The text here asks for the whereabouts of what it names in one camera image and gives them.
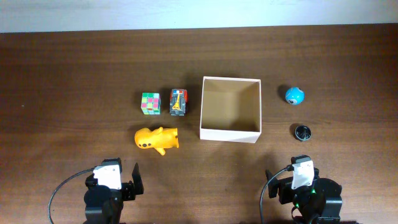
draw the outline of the yellow toy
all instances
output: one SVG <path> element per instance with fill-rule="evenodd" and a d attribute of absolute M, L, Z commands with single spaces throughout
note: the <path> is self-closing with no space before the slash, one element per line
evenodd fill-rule
<path fill-rule="evenodd" d="M 158 128 L 150 131 L 148 128 L 142 128 L 134 136 L 136 144 L 141 149 L 154 148 L 160 155 L 164 156 L 164 149 L 179 147 L 177 128 Z"/>
<path fill-rule="evenodd" d="M 178 94 L 177 100 L 172 108 L 173 110 L 180 110 L 180 93 Z"/>

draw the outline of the white wall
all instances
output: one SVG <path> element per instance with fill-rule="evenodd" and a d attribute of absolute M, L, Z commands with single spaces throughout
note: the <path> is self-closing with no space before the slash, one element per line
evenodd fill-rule
<path fill-rule="evenodd" d="M 398 22 L 398 0 L 0 0 L 0 32 Z"/>

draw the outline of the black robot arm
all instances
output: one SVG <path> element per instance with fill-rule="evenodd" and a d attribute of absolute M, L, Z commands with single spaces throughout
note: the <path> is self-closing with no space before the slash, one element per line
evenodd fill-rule
<path fill-rule="evenodd" d="M 281 204 L 294 204 L 294 224 L 356 223 L 340 221 L 342 187 L 333 180 L 319 178 L 319 170 L 313 167 L 309 156 L 292 157 L 292 166 L 287 170 L 293 171 L 294 176 L 280 180 L 266 170 L 268 196 L 274 198 L 278 194 Z M 293 217 L 295 209 L 301 217 Z"/>
<path fill-rule="evenodd" d="M 121 183 L 122 165 L 120 158 L 106 159 L 101 166 L 95 167 L 94 174 L 86 179 L 88 191 L 86 203 L 87 224 L 118 224 L 123 202 L 135 200 L 136 195 L 144 193 L 138 164 L 134 166 L 132 179 Z"/>

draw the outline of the blue eyeball toy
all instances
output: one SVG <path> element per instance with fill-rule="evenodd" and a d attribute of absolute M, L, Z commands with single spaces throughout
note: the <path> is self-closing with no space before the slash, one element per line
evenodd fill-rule
<path fill-rule="evenodd" d="M 292 87 L 287 90 L 285 98 L 291 105 L 299 105 L 304 100 L 304 91 L 299 87 Z"/>

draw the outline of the round black object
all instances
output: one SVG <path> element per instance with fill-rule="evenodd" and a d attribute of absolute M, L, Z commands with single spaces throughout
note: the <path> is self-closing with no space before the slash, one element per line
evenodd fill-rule
<path fill-rule="evenodd" d="M 311 138 L 311 130 L 306 125 L 300 125 L 294 131 L 296 138 L 300 141 L 306 141 Z"/>

